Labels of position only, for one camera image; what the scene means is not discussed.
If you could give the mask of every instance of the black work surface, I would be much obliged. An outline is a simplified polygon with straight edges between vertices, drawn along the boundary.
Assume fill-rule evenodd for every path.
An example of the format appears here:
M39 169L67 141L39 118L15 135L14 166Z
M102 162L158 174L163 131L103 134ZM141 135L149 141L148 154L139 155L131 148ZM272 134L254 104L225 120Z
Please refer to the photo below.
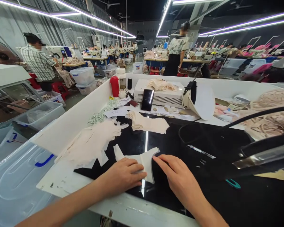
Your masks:
M157 118L151 114L148 116L149 118ZM209 158L187 148L179 139L180 127L190 122L163 118L169 124L166 134L133 131L130 119L118 117L117 121L130 126L122 129L121 136L109 143L105 152L109 160L102 167L96 161L92 169L81 168L75 172L96 179L116 162L113 146L118 144L124 155L142 154L145 152L145 142L147 141L147 150L154 147L160 149L160 153L156 156L171 154L185 162L199 182L207 200L230 226L284 226L284 181L255 176L239 177L233 178L233 180L241 186L241 189L235 189L224 180L210 177L210 174L204 171L203 164L200 163L201 159L210 162ZM181 136L184 141L190 141L205 134L203 139L192 143L192 145L216 157L229 155L236 148L250 143L249 137L242 130L229 128L213 135L208 134L209 131L216 128L217 126L214 125L195 122L184 127L181 130ZM127 192L192 217L188 211L185 212L184 207L170 190L165 174L153 160L152 171L155 184L145 182L144 190L141 187L136 187Z

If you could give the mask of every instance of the ceiling light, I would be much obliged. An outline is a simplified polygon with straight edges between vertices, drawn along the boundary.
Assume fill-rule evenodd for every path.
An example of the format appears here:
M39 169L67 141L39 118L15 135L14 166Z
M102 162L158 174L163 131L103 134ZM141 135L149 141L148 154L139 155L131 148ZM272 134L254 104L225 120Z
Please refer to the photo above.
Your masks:
M173 1L173 5L183 5L183 4L194 4L199 2L217 2L222 0L179 0L179 1Z
M163 24L163 22L164 22L165 16L166 16L167 11L168 11L168 9L169 9L170 3L171 3L171 0L167 0L166 8L165 8L165 10L164 10L164 13L163 13L163 16L162 16L160 25L159 25L159 29L158 29L158 32L157 32L157 37L158 37L158 35L159 35L160 29L161 29L161 27L162 27L162 24Z
M41 11L38 11L38 10L34 10L34 9L31 9L31 8L28 8L28 7L25 7L25 6L20 6L20 5L17 5L17 4L14 4L14 3L10 3L10 2L4 1L4 0L0 0L0 3L3 4L3 5L12 6L12 7L15 7L15 8L18 8L18 9L23 9L25 11L29 11L29 12L32 12L32 13L40 14L40 15L43 15L43 16L46 16L46 17L50 17L50 18L53 18L53 19L62 20L62 21L65 21L65 22L68 22L68 23L71 23L71 24L76 24L76 25L79 25L79 26L82 26L82 27L86 27L86 28L89 28L89 29L92 29L92 30L99 31L99 32L104 32L104 33L108 33L108 34L111 34L111 35L115 35L115 36L119 36L119 37L122 37L122 38L126 38L125 36L122 36L122 35L114 34L112 32L105 31L105 30L102 30L102 29L99 29L99 28L95 28L95 27L92 27L92 26L89 26L89 25L86 25L86 24L82 24L82 23L76 22L76 21L67 20L67 19L64 19L64 18L57 17L57 16L52 16L52 15L50 15L48 13L41 12Z
M56 13L56 14L51 14L51 16L78 16L81 15L81 13Z
M282 16L284 16L284 13L276 14L276 15L269 16L269 17L260 18L258 20L249 21L249 22L246 22L246 23L243 23L243 24L237 24L237 25L234 25L234 26L222 28L222 29L219 29L219 30L211 31L211 32L202 33L201 35L217 33L217 32L220 32L220 31L225 31L225 30L236 28L236 27L242 27L242 26L245 26L245 25L255 24L255 23L259 23L259 22L266 21L266 20L271 20L271 19L274 19L274 18L282 17Z
M251 30L251 29L267 27L267 26L283 24L283 23L284 23L284 20L281 20L281 21L272 22L272 23L269 23L269 24L257 25L257 26L253 26L253 27L249 27L249 28L242 28L242 29L232 30L232 31L228 31L228 32L221 32L221 33L217 33L217 34L211 34L211 35L200 34L199 37L211 37L211 36L217 36L217 35L224 35L224 34L229 34L229 33L234 33L234 32L241 32L241 31L247 31L247 30Z
M52 1L54 1L54 2L56 2L56 3L58 3L58 4L61 4L61 5L63 5L63 6L65 6L65 7L67 7L67 8L69 8L69 9L72 9L72 10L78 12L78 13L82 13L83 15L85 15L85 16L91 18L91 19L97 20L97 21L99 21L99 22L101 22L101 23L103 23L103 24L106 24L106 25L108 25L109 27L112 27L112 28L114 28L114 29L117 29L117 30L119 30L120 32L123 32L123 33L125 33L125 34L128 34L128 35L130 35L130 36L135 37L134 35L132 35L132 34L126 32L125 30L122 30L121 28L118 28L118 27L116 27L116 26L114 26L114 25L112 25L112 24L110 24L110 23L108 23L108 22L106 22L106 21L104 21L104 20L102 20L102 19L100 19L100 18L97 18L97 17L95 17L95 16L92 16L91 14L85 13L84 11L79 10L79 9L77 9L77 8L71 6L70 4L67 4L67 3L65 3L65 2L63 2L63 1L61 1L61 0L52 0Z

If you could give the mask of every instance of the hand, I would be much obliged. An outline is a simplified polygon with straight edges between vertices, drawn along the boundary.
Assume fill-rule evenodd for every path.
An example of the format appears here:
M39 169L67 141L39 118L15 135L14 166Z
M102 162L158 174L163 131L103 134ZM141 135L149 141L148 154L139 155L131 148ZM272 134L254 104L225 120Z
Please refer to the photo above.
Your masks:
M98 177L93 183L100 185L103 199L121 194L136 186L141 186L140 180L147 176L139 172L144 167L135 159L123 158L116 162L108 171Z
M203 196L191 171L181 159L172 155L162 154L159 157L154 156L153 159L166 174L170 189L183 206L190 210L194 201Z

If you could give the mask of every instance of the black skirt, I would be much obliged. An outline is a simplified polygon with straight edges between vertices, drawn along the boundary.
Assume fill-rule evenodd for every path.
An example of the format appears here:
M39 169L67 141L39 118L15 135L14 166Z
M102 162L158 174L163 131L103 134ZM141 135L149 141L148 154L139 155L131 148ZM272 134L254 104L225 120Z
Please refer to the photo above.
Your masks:
M163 75L177 76L179 65L180 65L180 55L171 54L168 58Z

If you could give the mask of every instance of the scissors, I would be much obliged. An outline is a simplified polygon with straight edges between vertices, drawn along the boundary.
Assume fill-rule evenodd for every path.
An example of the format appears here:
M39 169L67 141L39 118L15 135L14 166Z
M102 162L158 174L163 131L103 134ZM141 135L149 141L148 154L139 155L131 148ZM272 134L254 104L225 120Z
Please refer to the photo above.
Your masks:
M226 179L225 181L227 181L230 184L230 186L236 189L241 189L241 186L237 182L235 182L233 179Z

